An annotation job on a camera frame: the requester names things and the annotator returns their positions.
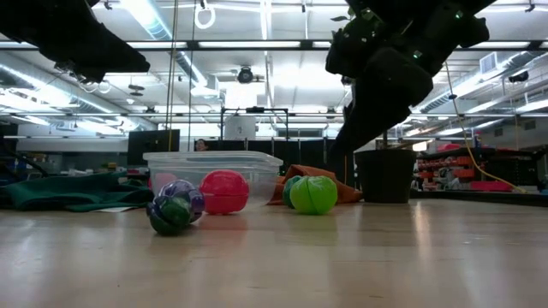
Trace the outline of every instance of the green cloth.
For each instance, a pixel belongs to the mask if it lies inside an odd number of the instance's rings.
[[[116,207],[145,207],[154,193],[138,181],[120,184],[125,173],[60,176],[7,185],[0,207],[12,210],[86,212]]]

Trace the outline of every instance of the black bucket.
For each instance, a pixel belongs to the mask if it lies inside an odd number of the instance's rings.
[[[363,199],[370,203],[406,204],[417,155],[411,150],[376,150],[354,154]]]

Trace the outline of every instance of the container lid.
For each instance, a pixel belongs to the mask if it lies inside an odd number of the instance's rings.
[[[281,159],[256,151],[154,152],[143,158],[155,163],[260,163],[279,167]]]

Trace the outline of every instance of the ball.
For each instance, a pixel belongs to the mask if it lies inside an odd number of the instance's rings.
[[[337,185],[326,176],[305,176],[293,185],[289,195],[299,213],[323,215],[337,202]]]
[[[156,197],[146,208],[152,228],[160,235],[178,235],[190,224],[194,213],[184,198]]]
[[[249,198],[246,178],[234,170],[215,170],[200,184],[208,214],[229,214],[242,210]]]
[[[197,221],[206,207],[204,195],[191,182],[185,180],[176,180],[166,184],[160,189],[158,196],[186,199],[194,213],[191,222]]]
[[[285,205],[287,205],[290,209],[294,209],[295,207],[291,203],[291,187],[298,182],[300,179],[302,179],[302,176],[296,175],[285,182],[285,185],[283,186],[283,194],[282,194],[282,200]]]

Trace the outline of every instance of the computer monitor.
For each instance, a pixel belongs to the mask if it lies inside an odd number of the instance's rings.
[[[128,137],[128,166],[146,166],[147,162],[143,159],[144,153],[179,151],[180,135],[181,131],[178,129],[130,132]]]

